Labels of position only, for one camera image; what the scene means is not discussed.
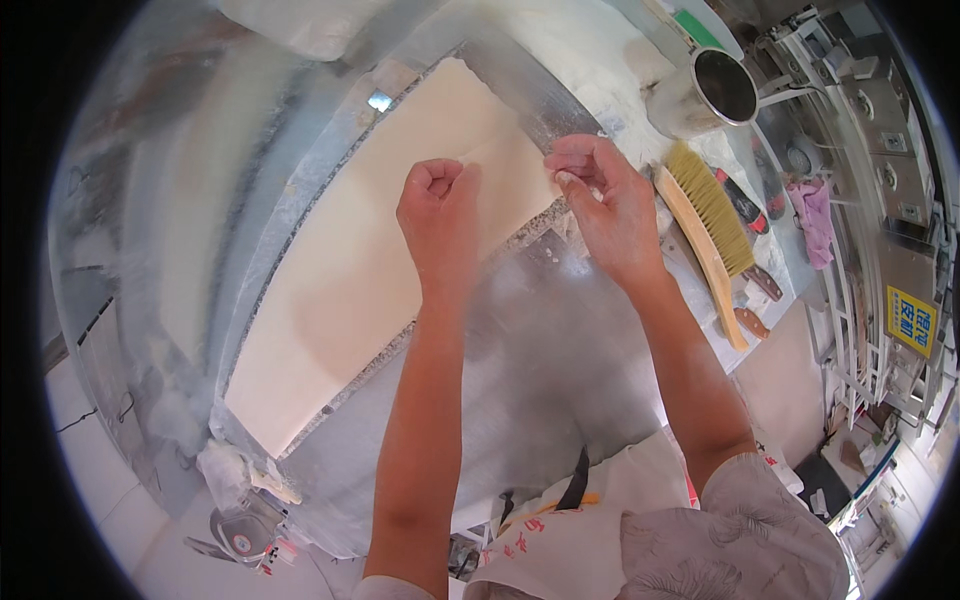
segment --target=yellow label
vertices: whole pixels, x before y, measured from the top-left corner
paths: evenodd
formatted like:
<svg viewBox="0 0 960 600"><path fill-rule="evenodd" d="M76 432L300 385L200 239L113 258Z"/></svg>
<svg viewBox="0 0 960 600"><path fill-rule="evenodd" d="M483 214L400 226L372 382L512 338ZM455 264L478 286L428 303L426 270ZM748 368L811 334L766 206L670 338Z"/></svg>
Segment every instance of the yellow label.
<svg viewBox="0 0 960 600"><path fill-rule="evenodd" d="M929 358L936 326L936 308L892 285L887 286L887 330L890 333Z"/></svg>

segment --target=flat dough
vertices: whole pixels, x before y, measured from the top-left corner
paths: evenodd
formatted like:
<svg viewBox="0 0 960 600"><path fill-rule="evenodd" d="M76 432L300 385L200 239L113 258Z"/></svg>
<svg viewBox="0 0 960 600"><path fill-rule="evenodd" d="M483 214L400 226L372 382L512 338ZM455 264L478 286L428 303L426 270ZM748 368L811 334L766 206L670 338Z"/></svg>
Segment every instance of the flat dough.
<svg viewBox="0 0 960 600"><path fill-rule="evenodd" d="M443 60L327 187L264 295L226 404L271 456L420 310L396 203L410 167L438 156L484 169L481 257L560 195L516 115L461 60Z"/></svg>

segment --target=stainless steel cup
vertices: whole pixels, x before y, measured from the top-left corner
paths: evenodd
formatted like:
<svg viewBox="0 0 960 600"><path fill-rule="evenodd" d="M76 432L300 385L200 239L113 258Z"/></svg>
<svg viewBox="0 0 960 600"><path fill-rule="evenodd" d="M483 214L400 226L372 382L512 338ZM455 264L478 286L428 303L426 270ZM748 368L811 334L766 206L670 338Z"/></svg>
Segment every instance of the stainless steel cup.
<svg viewBox="0 0 960 600"><path fill-rule="evenodd" d="M746 125L758 104L750 73L718 48L698 48L690 64L656 84L646 102L651 125L674 139Z"/></svg>

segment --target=pink towel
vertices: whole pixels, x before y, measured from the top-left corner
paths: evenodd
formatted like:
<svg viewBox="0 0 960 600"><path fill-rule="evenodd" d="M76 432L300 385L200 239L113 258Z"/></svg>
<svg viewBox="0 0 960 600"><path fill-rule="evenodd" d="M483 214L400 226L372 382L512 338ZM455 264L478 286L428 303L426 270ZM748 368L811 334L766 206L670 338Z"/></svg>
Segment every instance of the pink towel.
<svg viewBox="0 0 960 600"><path fill-rule="evenodd" d="M810 264L819 271L833 260L833 254L830 253L833 221L830 220L829 186L818 177L802 183L790 183L786 186L786 193L800 218L800 226L804 228Z"/></svg>

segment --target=white apron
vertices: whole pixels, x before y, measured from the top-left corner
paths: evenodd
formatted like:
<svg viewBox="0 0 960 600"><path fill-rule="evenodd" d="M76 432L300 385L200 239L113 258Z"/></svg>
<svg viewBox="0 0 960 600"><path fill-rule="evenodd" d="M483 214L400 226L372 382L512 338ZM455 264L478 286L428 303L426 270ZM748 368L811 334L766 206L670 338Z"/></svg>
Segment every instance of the white apron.
<svg viewBox="0 0 960 600"><path fill-rule="evenodd" d="M481 552L465 600L489 597L490 582L542 600L612 600L627 583L623 513L690 507L684 469L663 431L591 468L580 508L553 510L569 481L507 516L503 533Z"/></svg>

